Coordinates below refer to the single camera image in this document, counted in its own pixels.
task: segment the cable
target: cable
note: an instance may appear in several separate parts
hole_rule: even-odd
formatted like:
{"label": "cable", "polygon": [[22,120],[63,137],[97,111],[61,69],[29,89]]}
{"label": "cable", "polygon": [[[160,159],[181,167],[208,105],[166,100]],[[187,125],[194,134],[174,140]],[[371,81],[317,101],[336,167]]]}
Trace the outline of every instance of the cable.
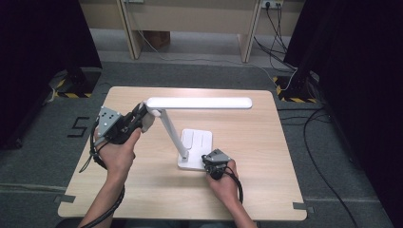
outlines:
{"label": "cable", "polygon": [[103,213],[101,216],[99,216],[98,218],[96,218],[95,220],[90,222],[89,224],[82,226],[82,228],[95,227],[96,225],[101,223],[103,220],[110,217],[116,211],[116,209],[119,207],[119,205],[121,204],[124,197],[125,197],[125,186],[122,188],[121,194],[119,195],[118,199],[116,199],[115,203],[112,205],[112,207],[109,210],[107,210],[105,213]]}
{"label": "cable", "polygon": [[329,183],[329,182],[326,180],[326,178],[323,176],[322,172],[319,170],[319,167],[317,166],[317,163],[315,162],[315,159],[314,159],[314,157],[312,156],[311,150],[310,150],[310,148],[309,148],[309,146],[308,146],[308,142],[307,142],[307,140],[306,140],[306,126],[308,125],[308,123],[309,123],[311,120],[313,120],[313,117],[314,117],[320,110],[322,110],[322,109],[323,109],[323,108],[316,110],[316,111],[309,117],[309,119],[305,122],[305,125],[303,126],[303,140],[304,140],[304,143],[305,143],[305,147],[306,147],[306,150],[307,150],[307,152],[308,152],[308,155],[309,155],[309,157],[311,158],[311,161],[312,161],[312,163],[313,163],[315,169],[317,170],[318,174],[319,174],[319,175],[322,177],[322,179],[325,181],[325,183],[326,183],[326,185],[329,187],[329,189],[335,194],[335,196],[337,197],[337,199],[340,201],[341,205],[344,207],[344,209],[345,209],[345,210],[347,211],[347,213],[349,214],[349,217],[350,217],[350,219],[352,220],[354,226],[357,228],[358,225],[357,225],[357,223],[356,223],[356,221],[355,221],[355,218],[353,217],[352,213],[350,212],[349,208],[346,206],[346,204],[344,203],[343,199],[341,199],[341,197],[338,195],[338,193],[336,192],[336,190],[332,187],[332,185],[330,185],[330,183]]}
{"label": "cable", "polygon": [[89,163],[91,162],[92,157],[97,154],[96,148],[94,145],[94,132],[95,132],[95,129],[97,128],[99,121],[100,121],[99,117],[97,117],[97,119],[95,120],[95,123],[91,127],[91,132],[89,134],[89,158],[88,158],[88,160],[86,160],[83,167],[80,169],[79,173],[82,173],[82,172],[84,172],[84,170],[86,170]]}
{"label": "cable", "polygon": [[[322,123],[326,123],[326,124],[331,124],[332,122],[330,121],[323,121],[320,120],[319,117],[322,116],[327,116],[327,114],[323,114],[320,116],[316,116],[312,119],[312,121],[318,121],[318,122],[322,122]],[[287,118],[281,118],[281,121],[286,121],[286,120],[292,120],[292,119],[308,119],[309,117],[302,117],[302,116],[298,116],[298,117],[287,117]],[[305,123],[282,123],[282,125],[304,125]]]}
{"label": "cable", "polygon": [[282,17],[282,7],[277,5],[278,8],[278,34],[279,34],[279,40],[282,43],[282,47],[284,49],[284,52],[287,53],[287,46],[284,45],[284,42],[282,41],[282,34],[281,34],[281,17]]}
{"label": "cable", "polygon": [[250,67],[256,67],[261,69],[262,71],[264,71],[264,73],[268,76],[268,78],[270,79],[270,81],[272,81],[272,83],[275,86],[278,86],[275,81],[273,80],[273,78],[270,76],[270,73],[267,72],[266,69],[264,69],[263,67],[254,65],[254,64],[245,64],[245,63],[237,63],[237,62],[233,62],[233,61],[229,61],[229,60],[210,60],[210,59],[203,59],[203,58],[196,58],[196,59],[182,59],[182,58],[165,58],[161,55],[161,53],[156,50],[149,42],[147,39],[145,39],[143,33],[141,32],[141,29],[137,30],[138,33],[143,37],[143,39],[145,40],[145,42],[158,54],[158,56],[164,60],[164,61],[189,61],[189,62],[193,62],[193,61],[206,61],[206,62],[213,62],[213,63],[229,63],[229,64],[234,64],[234,65],[238,65],[238,66],[250,66]]}
{"label": "cable", "polygon": [[[270,56],[270,59],[269,59],[269,60],[270,60],[270,65],[272,66],[273,69],[275,69],[275,70],[277,70],[277,71],[281,71],[281,72],[286,72],[286,73],[293,73],[294,71],[296,71],[296,69],[295,69],[294,67],[292,67],[291,65],[289,65],[289,64],[287,64],[287,63],[284,63],[277,55],[275,55],[275,54],[272,53],[272,52],[278,52],[278,53],[283,53],[283,52],[276,51],[276,50],[273,50],[272,48],[270,49],[270,48],[268,48],[268,47],[262,45],[262,44],[258,41],[258,39],[257,39],[256,37],[254,37],[254,39],[255,39],[256,43],[259,45],[260,49],[263,50],[266,54],[268,54],[268,55]],[[273,66],[273,63],[272,63],[271,58],[274,58],[274,59],[277,60],[279,63],[285,65],[286,67],[292,69],[293,71],[288,71],[288,70],[282,70],[282,69],[275,68],[275,67]]]}
{"label": "cable", "polygon": [[56,97],[56,93],[57,93],[57,92],[56,92],[56,89],[52,88],[51,90],[52,90],[52,92],[51,92],[51,97],[50,97],[49,100],[45,101],[46,104],[53,102],[53,101],[54,101],[54,98]]}
{"label": "cable", "polygon": [[286,52],[287,47],[284,45],[284,42],[282,41],[282,37],[281,37],[281,28],[280,28],[280,24],[281,24],[281,13],[280,13],[280,8],[278,7],[278,28],[276,29],[275,24],[273,23],[272,18],[270,17],[269,14],[269,8],[270,8],[270,3],[269,6],[266,6],[266,14],[267,17],[269,18],[270,24],[272,24],[273,30],[275,31],[276,35],[275,35],[275,39],[273,41],[273,45],[274,43],[277,41],[278,44],[283,48],[284,52]]}
{"label": "cable", "polygon": [[225,170],[220,170],[220,169],[217,169],[216,171],[219,171],[219,172],[222,172],[223,174],[228,175],[237,184],[238,191],[240,192],[240,203],[243,203],[243,189],[242,189],[242,184],[240,184],[240,180],[237,178],[237,176],[235,176],[232,168],[226,166],[225,169],[231,170],[231,173],[227,172]]}
{"label": "cable", "polygon": [[317,111],[323,109],[321,108],[278,108],[278,111]]}

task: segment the gray floor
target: gray floor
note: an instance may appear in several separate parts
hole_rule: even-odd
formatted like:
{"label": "gray floor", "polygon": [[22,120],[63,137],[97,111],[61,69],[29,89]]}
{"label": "gray floor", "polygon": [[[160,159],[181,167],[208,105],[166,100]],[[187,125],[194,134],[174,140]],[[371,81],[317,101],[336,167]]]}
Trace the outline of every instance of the gray floor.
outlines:
{"label": "gray floor", "polygon": [[[62,220],[54,200],[67,188],[88,130],[81,138],[67,135],[81,132],[71,128],[77,117],[89,117],[79,125],[90,125],[111,86],[216,87],[274,92],[270,78],[289,75],[272,69],[269,58],[256,44],[248,65],[242,64],[235,35],[172,32],[171,44],[160,49],[160,54],[145,47],[140,59],[134,61],[130,59],[122,31],[93,29],[92,34],[104,69],[91,98],[56,98],[35,117],[24,136],[22,149],[0,153],[0,227],[54,227]],[[258,39],[267,46],[273,41],[268,36]],[[273,65],[285,69],[279,63]],[[284,103],[277,99],[275,102],[278,109],[321,107],[321,104]],[[309,216],[295,222],[263,221],[261,227],[354,227],[305,148],[303,123],[313,111],[278,113]],[[358,227],[392,227],[365,173],[349,161],[331,117],[325,112],[318,115],[322,115],[320,121],[309,123],[306,129],[306,140],[317,167],[343,199]]]}

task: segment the wall outlet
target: wall outlet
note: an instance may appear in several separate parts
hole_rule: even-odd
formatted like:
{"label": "wall outlet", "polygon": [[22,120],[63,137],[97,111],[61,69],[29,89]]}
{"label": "wall outlet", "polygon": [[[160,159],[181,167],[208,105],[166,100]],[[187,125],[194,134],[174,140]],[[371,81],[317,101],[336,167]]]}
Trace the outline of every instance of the wall outlet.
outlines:
{"label": "wall outlet", "polygon": [[263,0],[261,1],[261,7],[266,9],[266,3],[270,3],[270,8],[272,10],[281,9],[283,0]]}

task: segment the lamp arm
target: lamp arm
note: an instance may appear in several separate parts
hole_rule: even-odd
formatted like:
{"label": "lamp arm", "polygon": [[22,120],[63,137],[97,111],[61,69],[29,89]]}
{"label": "lamp arm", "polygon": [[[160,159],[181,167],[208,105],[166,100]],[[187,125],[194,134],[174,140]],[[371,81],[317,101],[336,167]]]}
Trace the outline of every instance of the lamp arm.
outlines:
{"label": "lamp arm", "polygon": [[189,156],[189,151],[187,151],[187,149],[184,148],[183,143],[176,132],[175,126],[172,124],[171,120],[169,119],[169,116],[168,116],[168,113],[166,112],[166,110],[162,109],[162,110],[160,110],[160,112],[161,112],[160,118],[161,118],[161,121],[163,122],[163,126],[165,127],[166,132],[168,132],[169,137],[171,138],[172,142],[177,147],[182,158],[184,160],[186,160]]}

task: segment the hand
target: hand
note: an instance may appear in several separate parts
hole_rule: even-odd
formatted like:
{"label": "hand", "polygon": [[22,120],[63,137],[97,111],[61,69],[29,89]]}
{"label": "hand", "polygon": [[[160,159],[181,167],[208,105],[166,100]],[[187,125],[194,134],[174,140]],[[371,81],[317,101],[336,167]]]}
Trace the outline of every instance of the hand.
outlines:
{"label": "hand", "polygon": [[97,146],[98,150],[102,147],[99,153],[106,165],[108,175],[119,175],[119,177],[127,178],[128,171],[136,158],[134,145],[140,139],[140,135],[141,128],[137,128],[124,144],[108,143],[102,147],[106,143],[102,142]]}
{"label": "hand", "polygon": [[[227,163],[227,166],[232,169],[234,175],[238,177],[237,165],[235,161],[231,160]],[[226,172],[231,173],[231,169],[225,169]],[[226,174],[222,175],[219,180],[214,180],[209,174],[206,176],[210,188],[213,190],[214,195],[225,205],[230,206],[232,203],[239,201],[238,199],[238,187],[234,180]]]}

